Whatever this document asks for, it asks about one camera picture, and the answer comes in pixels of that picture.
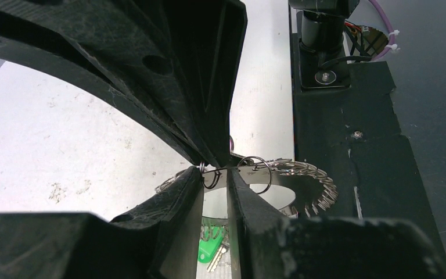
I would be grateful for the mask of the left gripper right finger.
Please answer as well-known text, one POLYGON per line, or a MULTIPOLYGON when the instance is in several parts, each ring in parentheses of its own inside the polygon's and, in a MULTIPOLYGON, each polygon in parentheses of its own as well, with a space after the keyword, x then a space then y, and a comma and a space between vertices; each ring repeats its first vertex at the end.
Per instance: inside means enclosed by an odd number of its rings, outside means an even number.
POLYGON ((227 172, 233 278, 446 278, 428 237, 396 219, 285 216, 227 172))

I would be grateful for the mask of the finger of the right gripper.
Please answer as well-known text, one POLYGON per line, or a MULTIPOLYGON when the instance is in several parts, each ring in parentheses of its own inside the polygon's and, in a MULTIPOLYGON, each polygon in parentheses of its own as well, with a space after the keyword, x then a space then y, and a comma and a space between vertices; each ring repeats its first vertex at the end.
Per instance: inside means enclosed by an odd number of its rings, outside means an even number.
POLYGON ((242 1, 0 1, 0 28, 49 30, 201 162, 230 161, 242 1))
POLYGON ((198 165, 202 161, 187 144, 163 130, 121 96, 102 73, 85 65, 85 58, 59 34, 35 28, 0 28, 0 59, 41 71, 85 90, 153 132, 191 163, 198 165))

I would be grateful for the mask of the key with green tag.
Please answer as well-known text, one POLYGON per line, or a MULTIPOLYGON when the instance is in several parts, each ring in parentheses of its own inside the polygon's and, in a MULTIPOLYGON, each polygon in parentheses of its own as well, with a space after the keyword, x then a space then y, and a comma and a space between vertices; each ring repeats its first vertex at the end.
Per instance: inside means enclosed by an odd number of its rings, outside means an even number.
POLYGON ((197 261, 207 273, 214 273, 229 251, 229 232, 225 226, 201 226, 197 261))

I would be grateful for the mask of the metal disc with keyrings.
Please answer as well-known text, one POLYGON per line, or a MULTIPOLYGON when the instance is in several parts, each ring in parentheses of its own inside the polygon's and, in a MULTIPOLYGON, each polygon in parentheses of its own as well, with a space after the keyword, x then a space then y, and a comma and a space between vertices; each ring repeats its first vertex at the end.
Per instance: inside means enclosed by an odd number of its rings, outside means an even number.
POLYGON ((206 163, 199 166, 206 195, 202 213, 206 224, 224 224, 228 220, 226 188, 229 169, 236 170, 252 191, 291 218, 317 216, 338 200, 333 179, 313 164, 293 159, 244 157, 234 152, 230 156, 230 161, 222 168, 206 163))

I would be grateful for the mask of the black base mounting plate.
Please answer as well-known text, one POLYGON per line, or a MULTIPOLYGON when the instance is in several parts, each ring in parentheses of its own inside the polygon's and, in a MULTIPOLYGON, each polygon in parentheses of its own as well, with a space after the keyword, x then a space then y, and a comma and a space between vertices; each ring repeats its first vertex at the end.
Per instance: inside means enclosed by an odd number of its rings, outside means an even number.
POLYGON ((427 193, 393 109, 395 84, 381 61, 395 49, 395 33, 351 23, 357 5, 289 5, 295 159, 326 171, 339 193, 314 217, 409 222, 446 268, 427 193))

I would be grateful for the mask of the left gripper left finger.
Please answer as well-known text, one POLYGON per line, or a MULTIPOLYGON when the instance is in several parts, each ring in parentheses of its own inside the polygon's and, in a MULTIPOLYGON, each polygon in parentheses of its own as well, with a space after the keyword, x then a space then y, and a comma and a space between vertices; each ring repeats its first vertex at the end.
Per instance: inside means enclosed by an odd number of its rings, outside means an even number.
POLYGON ((90 213, 0 213, 0 278, 195 278, 199 169, 111 221, 90 213))

